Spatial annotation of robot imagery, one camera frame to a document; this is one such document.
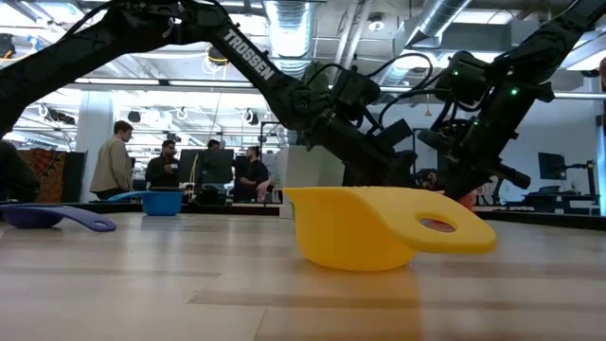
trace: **handle hole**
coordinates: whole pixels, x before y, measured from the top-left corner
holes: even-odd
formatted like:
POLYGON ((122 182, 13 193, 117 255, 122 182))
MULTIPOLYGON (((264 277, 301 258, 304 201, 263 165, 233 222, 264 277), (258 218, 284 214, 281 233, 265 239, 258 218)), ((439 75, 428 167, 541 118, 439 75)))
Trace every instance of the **handle hole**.
POLYGON ((447 233, 455 232, 454 227, 452 227, 449 224, 446 224, 442 221, 439 221, 439 220, 421 219, 420 223, 423 224, 425 227, 431 228, 435 231, 447 232, 447 233))

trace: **blue plastic tub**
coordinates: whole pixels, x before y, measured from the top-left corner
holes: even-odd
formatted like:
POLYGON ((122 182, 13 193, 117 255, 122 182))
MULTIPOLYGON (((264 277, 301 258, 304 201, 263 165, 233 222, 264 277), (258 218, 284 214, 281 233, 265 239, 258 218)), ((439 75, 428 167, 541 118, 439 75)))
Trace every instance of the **blue plastic tub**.
POLYGON ((149 216, 174 216, 181 212, 183 194, 180 191, 136 191, 115 195, 109 202, 141 197, 143 212, 149 216))

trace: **person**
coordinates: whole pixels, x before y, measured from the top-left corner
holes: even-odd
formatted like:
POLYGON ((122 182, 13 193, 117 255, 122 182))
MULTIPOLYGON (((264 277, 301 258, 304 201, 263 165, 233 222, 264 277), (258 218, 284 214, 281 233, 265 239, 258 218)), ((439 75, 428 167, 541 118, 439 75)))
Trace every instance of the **person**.
POLYGON ((261 182, 260 184, 258 184, 257 186, 257 196, 259 198, 264 198, 267 193, 271 193, 274 190, 274 184, 272 179, 267 179, 263 182, 261 182))
POLYGON ((112 138, 99 149, 90 191, 100 200, 133 191, 133 165, 125 144, 132 137, 133 126, 120 120, 112 138))
POLYGON ((419 188, 427 190, 444 190, 438 182, 436 169, 424 169, 417 172, 417 185, 419 188))
POLYGON ((206 144, 206 147, 210 151, 216 151, 216 150, 219 150, 221 148, 221 142, 217 141, 216 139, 211 139, 206 144))
POLYGON ((167 140, 162 143, 160 156, 150 160, 145 170, 145 181, 150 183, 150 188, 179 187, 179 160, 174 158, 176 154, 174 141, 167 140))
POLYGON ((257 187, 261 183, 269 179, 269 171, 267 167, 263 165, 258 159, 260 157, 260 148, 250 147, 246 151, 246 158, 248 159, 248 169, 246 174, 238 179, 238 182, 243 186, 242 195, 245 199, 251 200, 257 198, 257 187))
POLYGON ((0 201, 31 203, 40 194, 40 181, 15 146, 0 140, 0 201))

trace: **yellow plastic scoop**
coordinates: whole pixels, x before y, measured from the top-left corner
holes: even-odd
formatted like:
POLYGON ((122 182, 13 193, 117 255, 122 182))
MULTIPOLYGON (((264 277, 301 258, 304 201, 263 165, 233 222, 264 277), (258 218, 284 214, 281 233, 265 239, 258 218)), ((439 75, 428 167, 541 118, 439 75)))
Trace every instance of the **yellow plastic scoop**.
POLYGON ((408 263, 417 251, 486 253, 494 230, 459 203, 410 188, 286 188, 296 210, 303 257, 344 270, 378 271, 408 263), (421 223, 453 227, 441 232, 421 223))

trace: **black robotic arm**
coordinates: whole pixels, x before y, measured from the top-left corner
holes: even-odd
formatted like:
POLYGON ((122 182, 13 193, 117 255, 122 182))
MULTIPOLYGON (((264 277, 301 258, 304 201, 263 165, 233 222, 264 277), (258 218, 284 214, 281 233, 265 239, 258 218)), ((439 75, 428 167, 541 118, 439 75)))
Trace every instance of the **black robotic arm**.
POLYGON ((369 185, 404 185, 401 171, 409 170, 414 158, 396 154, 393 146, 410 135, 405 122, 380 135, 364 135, 350 122, 380 95, 369 78, 344 70, 330 93, 313 91, 280 72, 214 1, 113 0, 106 7, 100 22, 71 29, 54 45, 0 71, 0 136, 31 102, 120 55, 211 42, 257 87, 280 122, 305 136, 308 148, 324 146, 363 172, 369 185))
POLYGON ((479 61, 468 52, 453 56, 436 85, 450 91, 439 92, 437 97, 454 101, 463 110, 479 110, 479 114, 456 128, 436 122, 431 130, 419 133, 420 140, 451 161, 447 196, 460 198, 489 182, 492 175, 528 188, 530 178, 503 165, 499 154, 517 137, 515 130, 534 101, 553 100, 551 83, 544 81, 604 13, 604 0, 577 0, 493 63, 479 61))
MULTIPOLYGON (((208 2, 112 0, 104 4, 108 11, 99 23, 77 32, 78 23, 54 45, 0 70, 0 136, 11 131, 31 102, 120 55, 204 41, 257 87, 280 122, 299 131, 308 148, 324 146, 363 173, 368 185, 411 185, 410 167, 416 156, 393 149, 411 134, 405 121, 378 135, 362 134, 352 123, 368 117, 366 106, 380 95, 375 82, 355 70, 342 70, 329 93, 313 91, 281 73, 238 30, 224 8, 214 0, 208 2)), ((446 179, 448 196, 457 199, 493 174, 527 187, 527 176, 503 166, 499 154, 515 138, 515 129, 534 100, 553 98, 542 82, 604 12, 602 0, 578 0, 492 64, 466 52, 453 57, 439 77, 437 96, 463 108, 462 104, 479 102, 481 112, 457 129, 443 129, 438 121, 419 135, 453 163, 446 179)))

